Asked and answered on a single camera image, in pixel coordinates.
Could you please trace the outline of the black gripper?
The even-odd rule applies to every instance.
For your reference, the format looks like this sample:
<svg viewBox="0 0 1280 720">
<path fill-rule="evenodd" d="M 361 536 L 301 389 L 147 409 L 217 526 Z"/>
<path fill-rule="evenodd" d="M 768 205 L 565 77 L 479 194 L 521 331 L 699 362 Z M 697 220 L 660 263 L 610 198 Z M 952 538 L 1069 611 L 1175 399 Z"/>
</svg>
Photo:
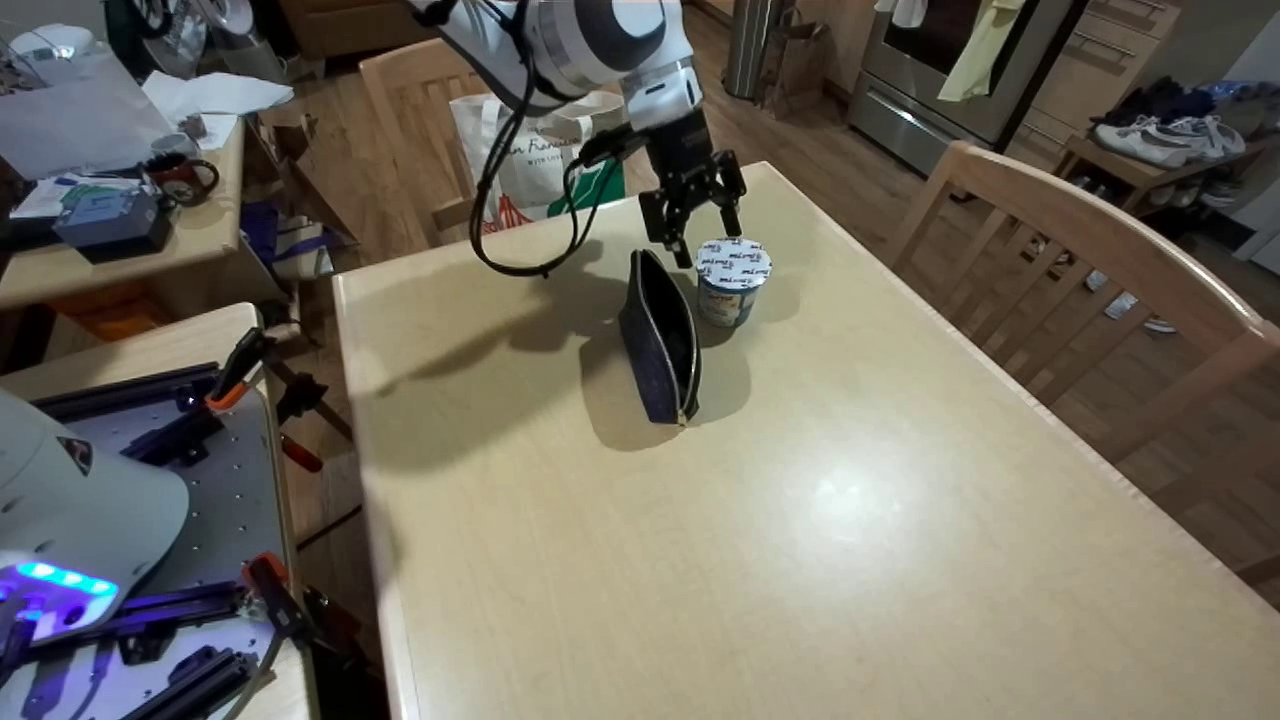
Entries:
<svg viewBox="0 0 1280 720">
<path fill-rule="evenodd" d="M 651 240 L 666 247 L 675 266 L 690 266 L 683 222 L 699 205 L 716 205 L 726 240 L 745 237 L 745 176 L 736 154 L 713 144 L 703 111 L 642 128 L 642 153 L 656 173 L 656 187 L 638 194 L 638 207 L 642 220 L 656 222 Z"/>
</svg>

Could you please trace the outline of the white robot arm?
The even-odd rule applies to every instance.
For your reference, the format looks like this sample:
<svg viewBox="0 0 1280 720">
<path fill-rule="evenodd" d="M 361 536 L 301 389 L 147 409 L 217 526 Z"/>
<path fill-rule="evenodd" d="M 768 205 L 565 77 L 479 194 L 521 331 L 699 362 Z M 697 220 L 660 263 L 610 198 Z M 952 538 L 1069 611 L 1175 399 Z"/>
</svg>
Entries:
<svg viewBox="0 0 1280 720">
<path fill-rule="evenodd" d="M 582 164 L 625 160 L 642 146 L 656 183 L 638 194 L 638 220 L 651 244 L 680 266 L 690 263 L 683 228 L 699 205 L 721 211 L 726 237 L 741 237 L 741 198 L 748 194 L 741 160 L 713 141 L 697 52 L 683 33 L 680 0 L 404 0 L 509 107 L 474 176 L 469 211 L 471 250 L 500 274 L 542 274 L 558 266 L 587 237 L 572 220 L 572 240 L 542 263 L 500 263 L 485 247 L 485 198 L 502 169 L 514 131 L 614 87 L 625 123 L 587 141 L 558 187 L 572 187 Z"/>
</svg>

